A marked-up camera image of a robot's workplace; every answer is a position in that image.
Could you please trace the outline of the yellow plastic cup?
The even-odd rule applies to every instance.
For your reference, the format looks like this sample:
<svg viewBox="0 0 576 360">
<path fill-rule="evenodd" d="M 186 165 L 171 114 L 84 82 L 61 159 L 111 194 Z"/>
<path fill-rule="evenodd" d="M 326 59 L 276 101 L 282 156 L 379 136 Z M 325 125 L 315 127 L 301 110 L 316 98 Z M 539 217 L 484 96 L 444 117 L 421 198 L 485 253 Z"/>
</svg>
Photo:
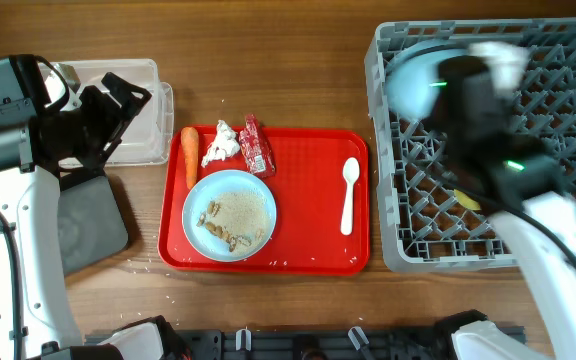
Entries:
<svg viewBox="0 0 576 360">
<path fill-rule="evenodd" d="M 459 191 L 457 189 L 454 189 L 453 193 L 454 193 L 455 198 L 457 199 L 458 203 L 462 207 L 469 209 L 471 211 L 480 211 L 481 210 L 480 204 L 477 201 L 475 201 L 474 199 L 472 199 L 471 197 L 469 197 L 467 194 L 465 194 L 462 191 Z"/>
</svg>

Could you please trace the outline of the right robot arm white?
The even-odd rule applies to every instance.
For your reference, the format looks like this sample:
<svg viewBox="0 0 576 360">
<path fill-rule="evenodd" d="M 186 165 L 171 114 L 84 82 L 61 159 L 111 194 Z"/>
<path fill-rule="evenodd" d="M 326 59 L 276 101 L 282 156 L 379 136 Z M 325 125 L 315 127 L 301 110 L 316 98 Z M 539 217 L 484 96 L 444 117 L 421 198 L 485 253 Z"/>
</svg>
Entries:
<svg viewBox="0 0 576 360">
<path fill-rule="evenodd" d="M 450 186 L 476 201 L 528 284 L 559 359 L 576 359 L 576 200 L 544 143 L 508 128 L 484 61 L 441 61 L 426 124 L 445 134 Z"/>
</svg>

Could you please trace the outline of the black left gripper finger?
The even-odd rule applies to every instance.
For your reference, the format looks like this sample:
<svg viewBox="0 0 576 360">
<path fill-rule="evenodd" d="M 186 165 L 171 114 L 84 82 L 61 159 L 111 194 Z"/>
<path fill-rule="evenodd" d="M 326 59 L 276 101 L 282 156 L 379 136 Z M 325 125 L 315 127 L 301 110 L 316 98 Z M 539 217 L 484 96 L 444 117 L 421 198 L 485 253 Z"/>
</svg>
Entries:
<svg viewBox="0 0 576 360">
<path fill-rule="evenodd" d="M 130 125 L 129 120 L 122 120 L 118 123 L 117 127 L 112 131 L 107 143 L 103 146 L 99 155 L 99 168 L 103 168 L 112 153 L 122 142 L 122 136 Z"/>
<path fill-rule="evenodd" d="M 152 98 L 147 89 L 129 83 L 113 72 L 104 75 L 102 84 L 109 90 L 109 97 L 102 102 L 104 125 L 130 123 Z"/>
</svg>

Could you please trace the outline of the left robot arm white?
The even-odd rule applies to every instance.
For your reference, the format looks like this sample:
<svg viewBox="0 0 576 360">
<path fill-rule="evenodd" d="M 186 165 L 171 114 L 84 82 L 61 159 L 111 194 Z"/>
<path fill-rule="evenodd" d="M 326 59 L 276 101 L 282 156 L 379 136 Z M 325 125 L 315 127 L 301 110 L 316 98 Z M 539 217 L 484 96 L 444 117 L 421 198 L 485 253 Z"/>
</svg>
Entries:
<svg viewBox="0 0 576 360">
<path fill-rule="evenodd" d="M 108 72 L 74 109 L 51 100 L 45 58 L 0 59 L 0 359 L 120 359 L 115 344 L 86 346 L 65 287 L 58 241 L 59 163 L 101 170 L 148 90 Z"/>
</svg>

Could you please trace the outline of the light blue bowl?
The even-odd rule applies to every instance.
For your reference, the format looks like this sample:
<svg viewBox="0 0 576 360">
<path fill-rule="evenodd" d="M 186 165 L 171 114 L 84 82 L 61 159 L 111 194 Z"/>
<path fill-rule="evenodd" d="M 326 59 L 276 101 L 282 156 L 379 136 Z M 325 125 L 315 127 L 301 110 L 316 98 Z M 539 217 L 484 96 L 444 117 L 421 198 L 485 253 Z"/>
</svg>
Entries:
<svg viewBox="0 0 576 360">
<path fill-rule="evenodd" d="M 427 118 L 447 85 L 439 75 L 439 64 L 466 54 L 464 46 L 447 40 L 426 40 L 403 50 L 385 68 L 389 110 L 408 120 Z"/>
</svg>

